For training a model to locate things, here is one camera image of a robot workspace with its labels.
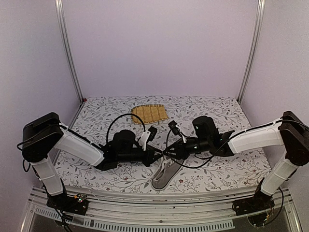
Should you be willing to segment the aluminium frame post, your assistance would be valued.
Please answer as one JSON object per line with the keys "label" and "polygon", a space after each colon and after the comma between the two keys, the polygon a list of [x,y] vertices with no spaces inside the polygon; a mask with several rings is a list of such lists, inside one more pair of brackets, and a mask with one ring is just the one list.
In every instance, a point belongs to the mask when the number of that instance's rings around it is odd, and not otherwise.
{"label": "aluminium frame post", "polygon": [[259,42],[259,36],[263,24],[263,17],[264,17],[264,10],[265,10],[265,0],[259,0],[257,2],[257,10],[256,10],[256,17],[255,17],[255,23],[254,23],[254,30],[253,30],[253,37],[252,42],[249,50],[248,60],[246,63],[244,76],[240,85],[240,90],[237,96],[237,102],[241,105],[244,97],[245,92],[249,83],[253,62],[255,58],[255,53],[257,51],[258,42]]}
{"label": "aluminium frame post", "polygon": [[57,20],[58,20],[58,25],[60,29],[60,35],[61,39],[63,42],[63,47],[70,71],[70,75],[72,78],[72,83],[78,98],[78,101],[80,103],[84,102],[84,96],[82,93],[82,88],[77,76],[77,71],[74,65],[74,60],[73,60],[73,55],[71,52],[71,47],[70,47],[70,41],[69,41],[69,35],[67,31],[67,26],[66,26],[66,21],[65,21],[65,14],[64,14],[64,8],[63,8],[63,1],[62,0],[55,0],[55,6],[56,6],[56,15],[57,15]]}

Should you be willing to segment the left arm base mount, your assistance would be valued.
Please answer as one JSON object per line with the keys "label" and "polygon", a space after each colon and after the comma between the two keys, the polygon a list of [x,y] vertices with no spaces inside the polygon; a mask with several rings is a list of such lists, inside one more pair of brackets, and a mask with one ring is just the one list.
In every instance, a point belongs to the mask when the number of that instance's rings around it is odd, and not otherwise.
{"label": "left arm base mount", "polygon": [[46,205],[59,211],[85,216],[88,210],[89,201],[79,201],[75,197],[62,193],[56,196],[48,196]]}

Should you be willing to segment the white shoelace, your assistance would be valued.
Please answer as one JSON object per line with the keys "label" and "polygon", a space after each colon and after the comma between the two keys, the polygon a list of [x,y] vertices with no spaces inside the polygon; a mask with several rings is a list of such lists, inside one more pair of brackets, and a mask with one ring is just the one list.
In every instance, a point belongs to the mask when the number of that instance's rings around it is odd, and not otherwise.
{"label": "white shoelace", "polygon": [[173,163],[174,161],[170,157],[163,156],[160,167],[161,169],[165,169],[165,168],[170,167]]}

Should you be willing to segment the floral patterned table mat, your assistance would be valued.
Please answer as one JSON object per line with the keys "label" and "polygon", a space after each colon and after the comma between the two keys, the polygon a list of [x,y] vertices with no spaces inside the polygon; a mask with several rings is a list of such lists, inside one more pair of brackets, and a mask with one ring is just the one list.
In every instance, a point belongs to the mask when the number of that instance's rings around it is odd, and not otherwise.
{"label": "floral patterned table mat", "polygon": [[[240,105],[231,97],[201,96],[133,96],[92,97],[80,111],[73,130],[95,144],[105,144],[123,129],[137,136],[143,126],[135,124],[129,113],[133,107],[162,104],[168,119],[154,123],[157,134],[151,145],[164,150],[177,136],[169,133],[168,123],[176,121],[182,132],[194,136],[194,118],[209,116],[219,132],[241,131],[250,127]],[[204,161],[209,153],[191,155],[175,174],[164,193],[210,192],[256,186],[271,170],[262,149],[246,151],[232,157],[214,157]],[[142,163],[120,163],[109,171],[98,171],[82,159],[61,152],[55,169],[66,186],[127,193],[154,193],[151,180],[159,167],[156,161],[149,167]]]}

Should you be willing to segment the left aluminium frame post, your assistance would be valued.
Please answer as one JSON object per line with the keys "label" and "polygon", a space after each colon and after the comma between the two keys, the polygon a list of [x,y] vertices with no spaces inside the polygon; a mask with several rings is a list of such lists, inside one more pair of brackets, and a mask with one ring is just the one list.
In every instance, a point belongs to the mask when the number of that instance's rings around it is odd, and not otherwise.
{"label": "left aluminium frame post", "polygon": [[72,78],[72,83],[78,98],[78,101],[80,103],[84,102],[84,96],[82,93],[82,88],[77,76],[77,71],[74,65],[74,60],[73,60],[73,55],[71,52],[71,47],[70,47],[70,41],[69,41],[69,35],[67,31],[67,26],[66,26],[66,21],[65,21],[65,14],[64,14],[64,8],[63,8],[63,1],[62,0],[55,0],[55,6],[56,6],[56,15],[57,15],[57,20],[58,20],[58,25],[60,29],[60,35],[61,39],[63,42],[63,47],[70,71],[70,75]]}

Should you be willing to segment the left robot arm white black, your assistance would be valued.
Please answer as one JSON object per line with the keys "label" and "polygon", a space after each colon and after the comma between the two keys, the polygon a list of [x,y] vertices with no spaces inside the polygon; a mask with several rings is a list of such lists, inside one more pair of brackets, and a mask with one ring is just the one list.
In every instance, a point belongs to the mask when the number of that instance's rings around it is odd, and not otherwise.
{"label": "left robot arm white black", "polygon": [[122,130],[106,145],[96,145],[62,124],[58,114],[51,112],[28,123],[23,128],[22,142],[16,147],[53,196],[53,202],[67,210],[72,200],[65,194],[64,184],[48,156],[53,148],[80,158],[100,171],[114,169],[120,162],[141,162],[149,167],[163,156],[161,150],[148,144],[156,133],[157,129],[150,127],[136,139],[134,132]]}

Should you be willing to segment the front aluminium rail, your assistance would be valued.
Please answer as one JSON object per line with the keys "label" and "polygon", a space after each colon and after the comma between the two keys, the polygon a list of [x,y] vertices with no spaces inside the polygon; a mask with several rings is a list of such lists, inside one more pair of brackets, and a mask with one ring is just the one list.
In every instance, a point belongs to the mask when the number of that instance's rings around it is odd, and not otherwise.
{"label": "front aluminium rail", "polygon": [[202,193],[124,193],[67,187],[70,196],[87,195],[84,216],[68,222],[74,232],[302,232],[287,188],[273,200],[272,222],[252,225],[253,214],[237,215],[232,204],[251,197],[253,187]]}

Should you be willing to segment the grey canvas sneaker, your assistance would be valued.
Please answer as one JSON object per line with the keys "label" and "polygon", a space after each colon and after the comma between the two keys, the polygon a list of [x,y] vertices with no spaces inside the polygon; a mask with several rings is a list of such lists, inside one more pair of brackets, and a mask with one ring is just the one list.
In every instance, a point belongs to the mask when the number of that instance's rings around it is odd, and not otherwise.
{"label": "grey canvas sneaker", "polygon": [[170,167],[165,169],[161,169],[160,165],[161,163],[159,164],[159,167],[151,180],[152,188],[157,191],[164,190],[175,174],[181,169],[181,165],[175,162]]}

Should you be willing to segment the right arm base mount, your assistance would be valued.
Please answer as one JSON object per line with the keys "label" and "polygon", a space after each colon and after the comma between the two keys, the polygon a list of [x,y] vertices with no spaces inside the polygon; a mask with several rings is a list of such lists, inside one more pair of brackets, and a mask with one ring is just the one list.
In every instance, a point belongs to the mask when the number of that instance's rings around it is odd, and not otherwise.
{"label": "right arm base mount", "polygon": [[257,192],[252,197],[234,201],[232,209],[236,212],[236,215],[239,216],[270,209],[274,206],[275,204],[272,200],[272,196]]}

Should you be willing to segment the right aluminium frame post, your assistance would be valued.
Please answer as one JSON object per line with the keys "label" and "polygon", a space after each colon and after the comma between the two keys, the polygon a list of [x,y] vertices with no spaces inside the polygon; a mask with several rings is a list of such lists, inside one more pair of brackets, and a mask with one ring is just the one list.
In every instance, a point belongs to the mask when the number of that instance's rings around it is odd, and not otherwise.
{"label": "right aluminium frame post", "polygon": [[257,2],[257,10],[256,10],[256,17],[255,17],[255,23],[254,23],[254,30],[253,30],[253,37],[252,42],[249,50],[248,60],[246,63],[244,76],[240,85],[240,90],[237,96],[237,102],[241,105],[244,97],[245,92],[249,83],[253,62],[255,58],[255,53],[257,51],[258,42],[259,42],[259,36],[263,24],[263,17],[264,17],[264,10],[265,10],[265,0],[259,0]]}

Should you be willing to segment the woven bamboo tray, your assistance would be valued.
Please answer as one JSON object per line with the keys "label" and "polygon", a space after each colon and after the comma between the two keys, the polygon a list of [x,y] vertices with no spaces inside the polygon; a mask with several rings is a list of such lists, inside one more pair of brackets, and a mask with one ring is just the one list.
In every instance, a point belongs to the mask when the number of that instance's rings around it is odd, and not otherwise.
{"label": "woven bamboo tray", "polygon": [[133,107],[131,113],[137,115],[144,124],[151,124],[169,118],[162,104],[139,105]]}

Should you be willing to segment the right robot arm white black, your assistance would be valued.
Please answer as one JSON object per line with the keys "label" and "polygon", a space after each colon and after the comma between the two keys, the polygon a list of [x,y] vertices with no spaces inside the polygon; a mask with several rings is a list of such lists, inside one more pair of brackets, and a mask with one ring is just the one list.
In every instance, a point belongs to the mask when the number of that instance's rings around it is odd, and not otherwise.
{"label": "right robot arm white black", "polygon": [[210,152],[219,157],[231,157],[235,154],[282,145],[285,154],[270,174],[263,178],[250,199],[254,211],[261,210],[268,203],[280,185],[288,180],[300,166],[309,162],[309,128],[291,111],[273,122],[249,128],[243,131],[219,133],[214,121],[208,116],[199,116],[192,122],[196,136],[184,137],[164,150],[164,154],[173,161],[187,159],[190,154]]}

